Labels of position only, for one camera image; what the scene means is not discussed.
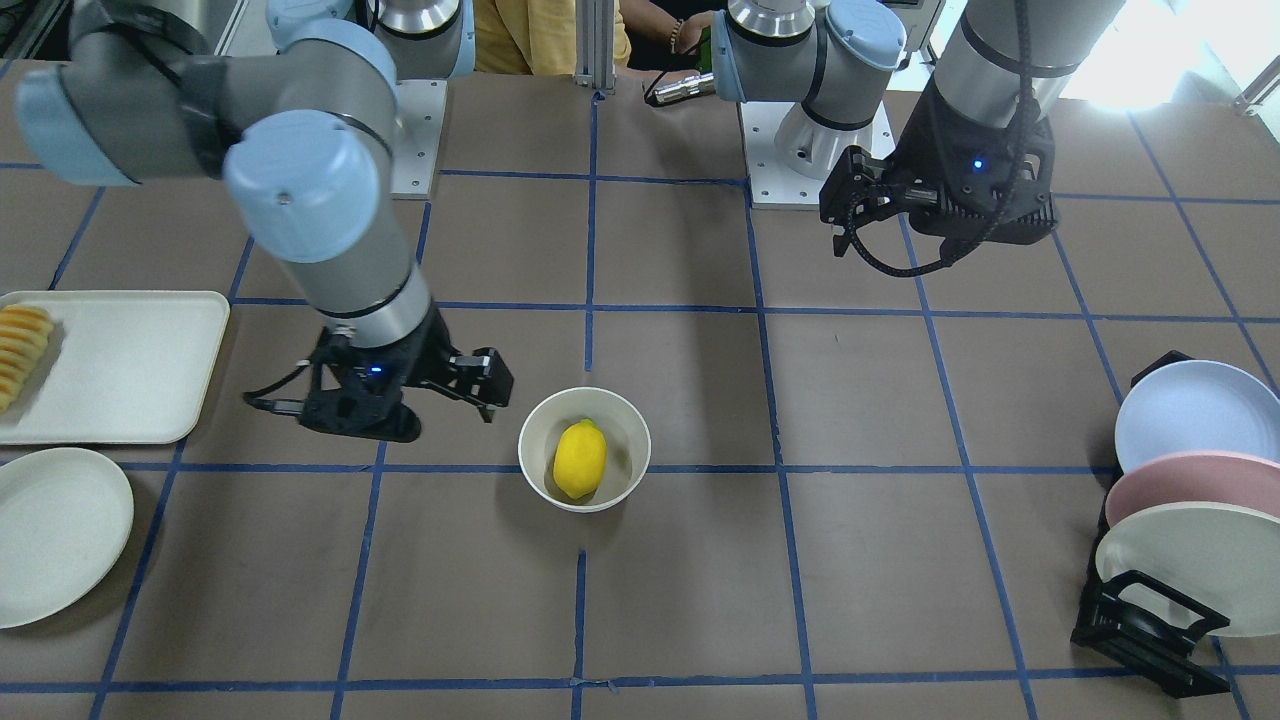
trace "yellow lemon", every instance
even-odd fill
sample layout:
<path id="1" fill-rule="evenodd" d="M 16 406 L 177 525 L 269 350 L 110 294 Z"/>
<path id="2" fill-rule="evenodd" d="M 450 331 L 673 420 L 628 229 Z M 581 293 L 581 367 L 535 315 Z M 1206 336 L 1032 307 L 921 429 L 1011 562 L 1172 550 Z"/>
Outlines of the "yellow lemon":
<path id="1" fill-rule="evenodd" d="M 595 492 L 604 478 L 604 433 L 584 418 L 561 434 L 552 478 L 573 500 Z"/>

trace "white plate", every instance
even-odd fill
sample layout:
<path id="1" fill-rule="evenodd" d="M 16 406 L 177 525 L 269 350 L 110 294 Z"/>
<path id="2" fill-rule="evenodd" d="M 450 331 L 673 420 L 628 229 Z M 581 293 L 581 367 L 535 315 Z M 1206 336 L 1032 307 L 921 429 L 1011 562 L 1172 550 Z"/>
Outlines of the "white plate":
<path id="1" fill-rule="evenodd" d="M 0 466 L 0 628 L 84 596 L 120 557 L 133 492 L 115 462 L 55 447 Z"/>
<path id="2" fill-rule="evenodd" d="M 1280 400 L 1257 378 L 1225 363 L 1174 363 L 1129 392 L 1116 416 L 1115 439 L 1124 470 L 1190 450 L 1280 461 Z"/>
<path id="3" fill-rule="evenodd" d="M 1280 633 L 1280 519 L 1265 512 L 1220 502 L 1148 507 L 1102 537 L 1094 562 L 1103 580 L 1142 570 L 1230 619 L 1210 634 Z M 1179 628 L 1198 620 L 1144 587 L 1120 598 Z"/>
<path id="4" fill-rule="evenodd" d="M 0 445 L 170 443 L 196 427 L 230 313 L 216 292 L 10 292 L 49 311 L 49 350 L 0 414 Z"/>

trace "white tray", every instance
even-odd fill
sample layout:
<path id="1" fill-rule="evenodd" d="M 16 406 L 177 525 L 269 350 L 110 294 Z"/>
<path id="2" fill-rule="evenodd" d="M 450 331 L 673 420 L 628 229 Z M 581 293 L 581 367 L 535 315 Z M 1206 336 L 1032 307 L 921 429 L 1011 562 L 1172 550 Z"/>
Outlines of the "white tray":
<path id="1" fill-rule="evenodd" d="M 196 427 L 230 307 L 216 292 L 10 292 L 54 319 L 0 445 L 175 442 Z"/>

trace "pink bowl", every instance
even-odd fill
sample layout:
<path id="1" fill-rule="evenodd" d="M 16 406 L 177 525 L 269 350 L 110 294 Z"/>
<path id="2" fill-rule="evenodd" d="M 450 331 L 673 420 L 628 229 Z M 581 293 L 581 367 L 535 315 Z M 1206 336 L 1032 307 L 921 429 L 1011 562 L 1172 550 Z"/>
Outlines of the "pink bowl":
<path id="1" fill-rule="evenodd" d="M 1107 523 L 1170 502 L 1222 502 L 1280 518 L 1280 464 L 1228 451 L 1174 452 L 1125 473 L 1107 493 Z"/>

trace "person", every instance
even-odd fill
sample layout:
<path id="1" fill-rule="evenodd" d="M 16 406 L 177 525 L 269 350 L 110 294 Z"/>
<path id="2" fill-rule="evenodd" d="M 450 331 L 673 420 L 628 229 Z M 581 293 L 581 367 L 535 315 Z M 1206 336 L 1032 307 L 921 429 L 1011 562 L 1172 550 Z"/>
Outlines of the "person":
<path id="1" fill-rule="evenodd" d="M 726 0 L 618 0 L 631 41 L 628 67 L 637 70 L 691 69 L 690 51 Z"/>
<path id="2" fill-rule="evenodd" d="M 577 67 L 573 0 L 474 0 L 476 69 L 483 73 L 564 76 Z M 613 61 L 625 68 L 631 42 L 613 8 Z"/>

